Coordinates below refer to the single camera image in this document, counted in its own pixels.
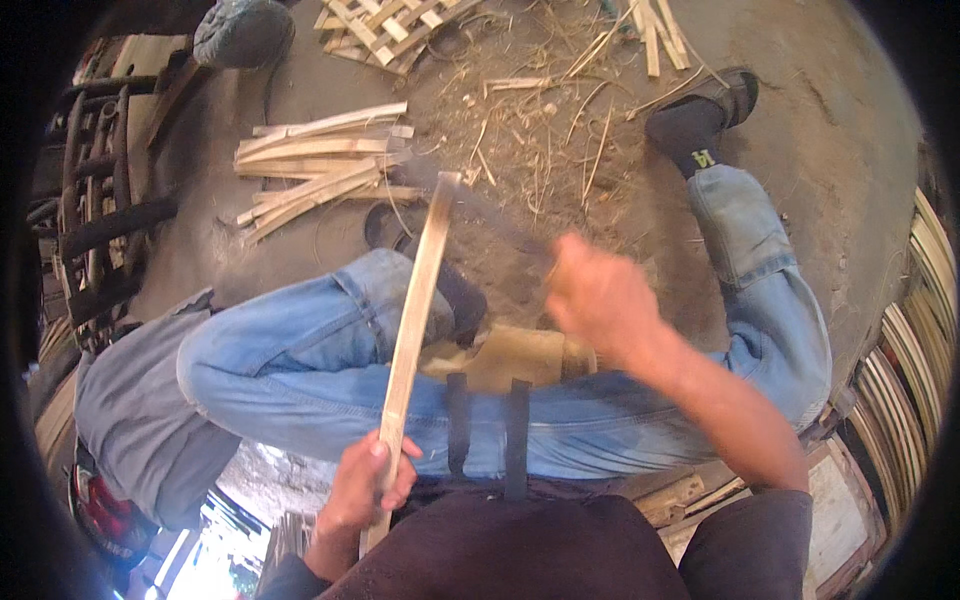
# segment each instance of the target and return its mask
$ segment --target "person's left arm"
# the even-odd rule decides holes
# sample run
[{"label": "person's left arm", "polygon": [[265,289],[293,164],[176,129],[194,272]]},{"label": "person's left arm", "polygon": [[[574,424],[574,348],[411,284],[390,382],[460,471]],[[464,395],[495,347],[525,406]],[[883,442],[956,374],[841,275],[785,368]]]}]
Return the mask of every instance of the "person's left arm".
[{"label": "person's left arm", "polygon": [[323,593],[356,564],[360,534],[376,521],[378,507],[392,511],[406,502],[417,481],[409,457],[420,458],[423,452],[410,438],[403,439],[394,486],[377,502],[383,469],[390,458],[390,449],[378,436],[379,430],[374,429],[344,450],[330,499],[317,513],[306,554],[302,560],[285,557],[257,600],[298,600]]}]

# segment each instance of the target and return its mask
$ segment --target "dark brown shirt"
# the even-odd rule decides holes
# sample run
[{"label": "dark brown shirt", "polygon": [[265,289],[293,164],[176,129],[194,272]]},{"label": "dark brown shirt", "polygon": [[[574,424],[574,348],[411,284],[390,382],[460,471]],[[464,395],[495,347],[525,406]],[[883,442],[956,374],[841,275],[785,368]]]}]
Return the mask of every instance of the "dark brown shirt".
[{"label": "dark brown shirt", "polygon": [[321,598],[798,599],[809,494],[774,491],[707,517],[674,567],[633,504],[451,494],[401,521],[331,585],[287,557],[260,600]]}]

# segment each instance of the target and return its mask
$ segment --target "person's right arm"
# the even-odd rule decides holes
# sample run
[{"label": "person's right arm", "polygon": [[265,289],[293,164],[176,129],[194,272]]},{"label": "person's right arm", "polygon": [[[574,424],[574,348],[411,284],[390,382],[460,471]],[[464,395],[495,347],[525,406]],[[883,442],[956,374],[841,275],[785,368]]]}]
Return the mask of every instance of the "person's right arm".
[{"label": "person's right arm", "polygon": [[554,252],[546,308],[564,332],[673,400],[748,485],[807,491],[803,449],[790,424],[753,386],[660,318],[640,267],[576,234],[557,240]]}]

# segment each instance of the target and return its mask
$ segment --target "gray cloth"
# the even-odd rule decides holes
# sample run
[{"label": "gray cloth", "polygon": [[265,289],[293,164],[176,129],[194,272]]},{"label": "gray cloth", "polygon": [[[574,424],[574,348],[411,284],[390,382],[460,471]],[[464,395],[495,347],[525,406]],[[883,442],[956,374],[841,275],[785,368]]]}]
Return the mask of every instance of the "gray cloth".
[{"label": "gray cloth", "polygon": [[180,342],[210,318],[203,290],[77,368],[77,434],[117,497],[171,529],[196,528],[200,505],[240,438],[197,414],[180,392]]}]

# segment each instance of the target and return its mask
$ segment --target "dirt floor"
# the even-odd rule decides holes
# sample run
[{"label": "dirt floor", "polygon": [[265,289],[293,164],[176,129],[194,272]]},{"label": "dirt floor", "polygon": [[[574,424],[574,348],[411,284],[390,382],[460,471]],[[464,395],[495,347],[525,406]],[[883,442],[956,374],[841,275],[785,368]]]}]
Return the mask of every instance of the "dirt floor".
[{"label": "dirt floor", "polygon": [[[245,247],[229,224],[252,206],[262,181],[234,176],[233,152],[265,122],[408,100],[420,153],[475,178],[476,192],[543,240],[574,228],[644,264],[664,317],[698,348],[724,349],[724,309],[684,181],[645,144],[647,112],[627,118],[695,73],[696,59],[678,72],[661,51],[661,76],[648,79],[643,48],[628,33],[569,83],[485,98],[487,79],[562,75],[610,28],[610,18],[592,1],[488,0],[435,38],[402,79],[325,55],[312,30],[321,5],[303,0],[293,8],[297,37],[272,78],[267,71],[218,73],[173,128],[156,165],[156,190],[178,195],[180,214],[159,236],[134,315],[156,317],[208,285],[218,302],[234,304],[365,252],[367,205],[360,202],[315,209]],[[843,382],[880,309],[900,290],[920,135],[914,109],[876,43],[839,1],[671,6],[711,67],[746,64],[761,79],[754,114],[727,133],[721,150],[763,184],[785,222],[828,321],[834,381]],[[496,186],[471,158],[475,146]],[[269,187],[284,184],[271,180]],[[459,214],[448,248],[448,258],[487,292],[494,317],[549,326],[540,275],[496,231]]]}]

